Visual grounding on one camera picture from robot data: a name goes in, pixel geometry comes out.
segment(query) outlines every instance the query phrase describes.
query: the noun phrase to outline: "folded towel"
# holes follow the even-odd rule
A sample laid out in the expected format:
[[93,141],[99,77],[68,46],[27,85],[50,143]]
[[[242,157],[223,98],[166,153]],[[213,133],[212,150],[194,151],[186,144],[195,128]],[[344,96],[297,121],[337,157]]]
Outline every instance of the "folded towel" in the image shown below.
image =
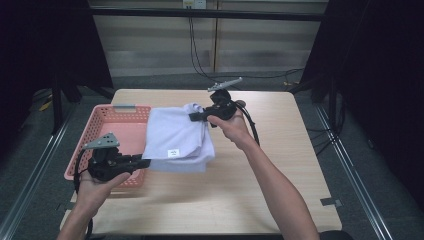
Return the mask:
[[153,108],[147,122],[143,159],[151,159],[151,170],[204,172],[215,158],[207,122],[192,122],[188,114],[203,108],[190,103],[181,107]]

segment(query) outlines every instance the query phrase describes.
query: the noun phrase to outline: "white wall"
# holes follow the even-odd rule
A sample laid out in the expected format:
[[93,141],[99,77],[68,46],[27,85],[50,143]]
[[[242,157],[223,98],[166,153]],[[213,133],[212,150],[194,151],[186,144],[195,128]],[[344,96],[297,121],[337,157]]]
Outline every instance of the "white wall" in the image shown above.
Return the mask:
[[[182,8],[182,0],[91,0],[90,4]],[[209,0],[207,8],[323,13],[326,4],[325,0]],[[112,76],[195,72],[190,56],[188,18],[94,16],[94,19]],[[198,57],[205,72],[284,71],[305,66],[319,23],[202,18],[193,19],[193,26]]]

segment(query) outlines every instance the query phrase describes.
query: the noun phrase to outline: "plastic basket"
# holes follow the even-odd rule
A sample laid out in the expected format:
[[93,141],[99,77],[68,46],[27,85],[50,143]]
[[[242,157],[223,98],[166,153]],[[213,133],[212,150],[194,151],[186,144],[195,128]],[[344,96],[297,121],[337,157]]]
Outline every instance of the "plastic basket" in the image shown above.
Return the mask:
[[[84,144],[89,143],[107,133],[112,132],[120,146],[119,152],[124,155],[141,154],[146,146],[146,128],[150,106],[102,104],[94,107],[85,126],[71,161],[64,174],[65,179],[73,180],[75,163]],[[79,171],[87,168],[88,160],[93,150],[87,150],[81,158]],[[122,183],[120,188],[141,187],[144,179],[144,169],[133,172],[131,177]]]

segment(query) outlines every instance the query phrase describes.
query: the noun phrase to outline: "gray floor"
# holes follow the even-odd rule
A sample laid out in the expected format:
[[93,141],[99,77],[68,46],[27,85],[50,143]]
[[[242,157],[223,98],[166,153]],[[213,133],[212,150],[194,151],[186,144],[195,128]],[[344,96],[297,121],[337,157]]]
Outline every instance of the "gray floor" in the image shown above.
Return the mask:
[[[278,74],[281,73],[252,73],[255,76]],[[231,79],[234,78],[228,77],[220,80]],[[297,80],[298,76],[296,77],[296,75],[290,75],[287,79],[284,77],[272,79],[245,78],[245,81],[239,84],[238,88],[241,90],[285,91],[287,87],[290,87],[286,86],[285,82],[293,83]],[[206,89],[213,83],[197,74],[179,74],[114,78],[114,84],[115,89],[109,89],[110,91],[120,88]],[[0,169],[0,181],[2,182],[0,185],[0,221],[2,223],[5,222],[11,208],[16,205],[16,200],[21,190],[27,186],[28,179],[33,179],[33,175],[31,175],[33,169],[40,162],[45,164],[45,173],[39,176],[39,183],[33,187],[34,192],[28,197],[28,205],[20,206],[25,211],[21,218],[17,220],[19,223],[17,228],[11,230],[13,232],[12,239],[52,239],[58,233],[64,213],[57,208],[59,205],[65,204],[73,193],[72,183],[64,180],[63,173],[92,108],[97,104],[110,102],[110,100],[85,88],[81,88],[81,91],[84,96],[80,103],[71,104],[67,103],[66,100],[64,101],[65,116],[67,116],[67,113],[72,114],[69,115],[66,132],[63,134],[58,148],[51,153],[49,161],[39,161],[40,156],[43,153],[45,154],[43,151],[52,137],[50,134],[53,122],[52,108],[50,107],[43,112],[38,111],[44,98],[34,101],[31,115],[15,140],[14,147],[7,156],[7,161],[3,161]],[[323,129],[324,127],[316,111],[316,104],[311,102],[309,92],[300,92],[295,95],[295,99],[307,129]],[[309,131],[309,134],[317,152],[329,141],[325,132]],[[378,211],[383,216],[383,222],[392,234],[392,239],[424,239],[423,213],[418,210],[408,192],[387,169],[384,159],[378,151],[369,147],[366,135],[348,111],[340,138]],[[333,198],[342,202],[342,206],[338,207],[337,210],[343,229],[356,240],[379,239],[332,145],[329,145],[318,155],[318,161]],[[107,239],[157,238],[165,239],[164,236],[107,237]],[[168,238],[181,239],[182,237],[166,237],[166,239]],[[246,238],[277,239],[278,237],[225,237],[225,239]]]

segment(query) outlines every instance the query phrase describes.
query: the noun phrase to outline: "cloth label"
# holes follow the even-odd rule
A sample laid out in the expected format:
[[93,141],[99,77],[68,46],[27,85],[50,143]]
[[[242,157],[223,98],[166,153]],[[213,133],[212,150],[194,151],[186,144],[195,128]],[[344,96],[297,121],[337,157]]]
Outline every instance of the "cloth label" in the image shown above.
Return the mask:
[[171,149],[168,150],[168,157],[175,158],[180,156],[180,149]]

